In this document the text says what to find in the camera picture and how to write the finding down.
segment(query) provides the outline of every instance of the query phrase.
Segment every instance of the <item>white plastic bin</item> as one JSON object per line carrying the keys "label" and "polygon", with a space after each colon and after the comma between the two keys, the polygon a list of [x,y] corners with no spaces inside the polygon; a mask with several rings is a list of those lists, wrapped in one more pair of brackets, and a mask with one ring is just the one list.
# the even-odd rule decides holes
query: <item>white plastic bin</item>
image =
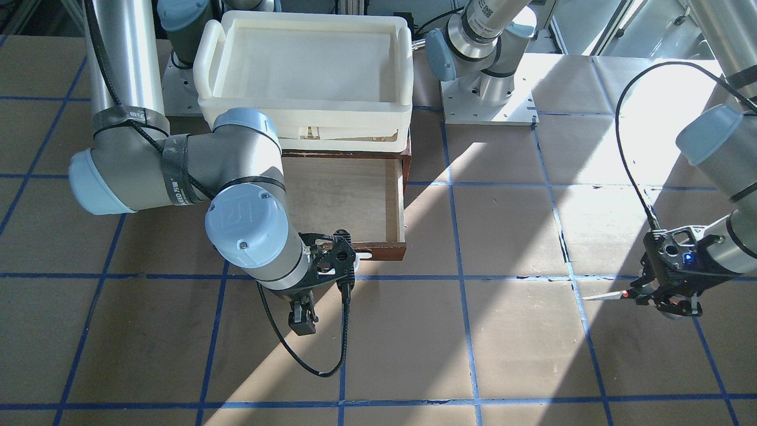
{"label": "white plastic bin", "polygon": [[230,11],[205,26],[195,85],[205,120],[268,114],[284,149],[401,152],[413,110],[400,17]]}

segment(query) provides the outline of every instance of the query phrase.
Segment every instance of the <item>wooden drawer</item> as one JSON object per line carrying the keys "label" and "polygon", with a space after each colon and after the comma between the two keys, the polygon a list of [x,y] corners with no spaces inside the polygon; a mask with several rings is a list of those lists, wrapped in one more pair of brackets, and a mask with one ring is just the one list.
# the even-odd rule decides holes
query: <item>wooden drawer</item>
{"label": "wooden drawer", "polygon": [[282,160],[288,210],[298,232],[345,229],[355,250],[372,253],[372,260],[402,260],[407,247],[400,159]]}

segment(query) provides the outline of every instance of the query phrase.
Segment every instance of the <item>plastic bin handle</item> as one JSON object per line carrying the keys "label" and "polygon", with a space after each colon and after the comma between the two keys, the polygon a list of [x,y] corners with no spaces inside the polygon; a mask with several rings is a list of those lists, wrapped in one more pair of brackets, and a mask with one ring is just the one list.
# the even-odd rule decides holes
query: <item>plastic bin handle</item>
{"label": "plastic bin handle", "polygon": [[408,106],[413,103],[413,47],[410,30],[407,27],[400,28],[397,34],[398,63],[397,78],[400,104]]}
{"label": "plastic bin handle", "polygon": [[218,52],[218,44],[225,41],[226,33],[221,23],[217,20],[209,20],[205,24],[192,69],[195,75],[195,88],[201,99],[210,99],[213,96],[213,91],[210,89],[210,66],[213,63],[213,57]]}

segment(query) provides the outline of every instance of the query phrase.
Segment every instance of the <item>metal mounting plate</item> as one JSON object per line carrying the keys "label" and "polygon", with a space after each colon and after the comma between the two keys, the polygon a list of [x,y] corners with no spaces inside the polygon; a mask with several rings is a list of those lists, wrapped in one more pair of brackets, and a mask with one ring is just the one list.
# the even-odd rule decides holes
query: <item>metal mounting plate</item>
{"label": "metal mounting plate", "polygon": [[448,124],[531,126],[539,122],[530,90],[516,88],[505,105],[489,107],[475,103],[475,95],[462,92],[457,82],[458,80],[441,82],[441,100]]}
{"label": "metal mounting plate", "polygon": [[163,87],[163,105],[167,117],[202,117],[191,69],[180,70],[168,61],[160,84]]}

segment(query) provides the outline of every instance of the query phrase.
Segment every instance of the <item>light blue joint cover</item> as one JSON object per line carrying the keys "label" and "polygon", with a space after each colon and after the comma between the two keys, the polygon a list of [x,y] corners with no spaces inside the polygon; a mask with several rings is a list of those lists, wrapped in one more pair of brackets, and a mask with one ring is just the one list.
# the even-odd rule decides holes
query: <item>light blue joint cover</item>
{"label": "light blue joint cover", "polygon": [[77,152],[71,157],[71,165],[68,166],[68,181],[73,196],[86,211],[93,215],[135,213],[131,208],[126,207],[102,180],[100,172],[92,161],[90,151],[91,149]]}
{"label": "light blue joint cover", "polygon": [[689,159],[689,164],[702,164],[714,154],[741,125],[744,116],[728,105],[717,105],[686,126],[675,144]]}
{"label": "light blue joint cover", "polygon": [[175,33],[195,22],[210,0],[158,0],[157,15],[164,30]]}
{"label": "light blue joint cover", "polygon": [[434,28],[426,35],[425,50],[428,65],[439,81],[452,81],[457,78],[452,51],[441,30]]}
{"label": "light blue joint cover", "polygon": [[221,191],[205,214],[205,232],[218,252],[240,268],[260,268],[286,245],[289,220],[282,203],[252,183]]}
{"label": "light blue joint cover", "polygon": [[512,19],[505,30],[522,39],[530,39],[536,32],[536,14],[526,6]]}
{"label": "light blue joint cover", "polygon": [[276,132],[276,125],[271,119],[258,111],[255,108],[231,108],[223,114],[216,117],[216,122],[213,123],[213,132],[218,127],[226,126],[227,124],[235,124],[237,126],[249,127],[258,133],[262,133],[268,136],[281,151],[282,145],[279,143],[279,135]]}

